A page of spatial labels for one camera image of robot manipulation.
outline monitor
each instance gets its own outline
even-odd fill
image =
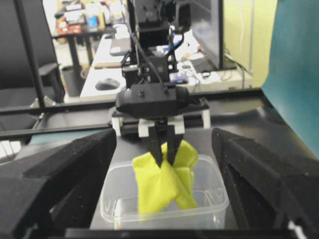
[[[191,0],[193,35],[216,70],[224,66],[223,0]]]

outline yellow towel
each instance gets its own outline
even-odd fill
[[[133,168],[139,188],[139,213],[156,213],[175,200],[181,209],[196,208],[193,199],[194,172],[198,161],[197,151],[182,141],[173,166],[167,161],[167,143],[161,146],[161,168],[151,153],[133,159]]]

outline bottle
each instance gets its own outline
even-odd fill
[[[91,1],[91,3],[85,5],[85,9],[89,31],[97,31],[99,25],[98,16],[100,13],[99,5],[94,3],[94,1]]]

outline office chair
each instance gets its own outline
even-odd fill
[[[42,0],[23,0],[19,3],[24,6],[44,86],[43,94],[61,103],[65,91]],[[0,1],[0,32],[3,33],[0,37],[0,108],[30,106],[37,96],[17,13],[11,0]],[[23,120],[17,118],[19,117],[1,117],[0,122],[5,130],[30,128],[35,122],[35,119],[30,117],[24,117]]]

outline plastic box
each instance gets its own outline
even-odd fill
[[[199,155],[194,169],[196,209],[180,210],[172,202],[163,212],[139,215],[138,189],[132,162],[110,167],[101,194],[101,216],[111,230],[223,229],[229,205],[215,161]]]

